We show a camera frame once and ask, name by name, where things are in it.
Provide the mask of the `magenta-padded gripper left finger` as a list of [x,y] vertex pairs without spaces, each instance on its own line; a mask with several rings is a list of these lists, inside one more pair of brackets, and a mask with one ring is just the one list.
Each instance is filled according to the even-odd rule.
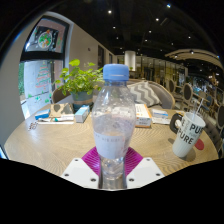
[[84,188],[98,189],[100,158],[96,148],[89,150],[82,158],[73,158],[61,177]]

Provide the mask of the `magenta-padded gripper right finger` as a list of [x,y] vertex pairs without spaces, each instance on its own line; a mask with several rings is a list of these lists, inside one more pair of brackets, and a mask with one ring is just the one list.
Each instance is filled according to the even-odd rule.
[[129,148],[124,163],[126,186],[140,188],[164,177],[164,174],[150,157],[142,157]]

